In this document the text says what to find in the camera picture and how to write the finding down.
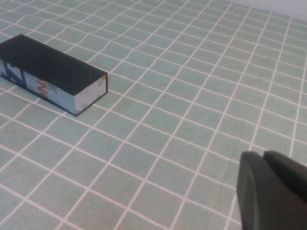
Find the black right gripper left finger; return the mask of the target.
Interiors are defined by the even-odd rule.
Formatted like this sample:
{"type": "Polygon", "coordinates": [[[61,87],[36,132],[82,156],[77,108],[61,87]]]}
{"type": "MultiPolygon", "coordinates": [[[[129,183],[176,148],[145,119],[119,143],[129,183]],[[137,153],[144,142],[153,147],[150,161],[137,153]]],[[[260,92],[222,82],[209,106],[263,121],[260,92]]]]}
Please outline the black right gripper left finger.
{"type": "Polygon", "coordinates": [[[236,193],[244,230],[307,228],[307,189],[287,187],[263,155],[241,154],[236,193]]]}

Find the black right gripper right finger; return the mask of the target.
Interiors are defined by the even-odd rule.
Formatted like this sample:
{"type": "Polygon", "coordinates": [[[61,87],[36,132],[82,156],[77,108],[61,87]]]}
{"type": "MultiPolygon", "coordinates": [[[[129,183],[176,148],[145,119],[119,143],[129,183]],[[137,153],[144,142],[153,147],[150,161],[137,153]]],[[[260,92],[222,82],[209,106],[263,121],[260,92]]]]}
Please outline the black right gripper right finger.
{"type": "Polygon", "coordinates": [[[290,189],[307,188],[306,166],[273,150],[265,151],[263,158],[287,187],[290,189]]]}

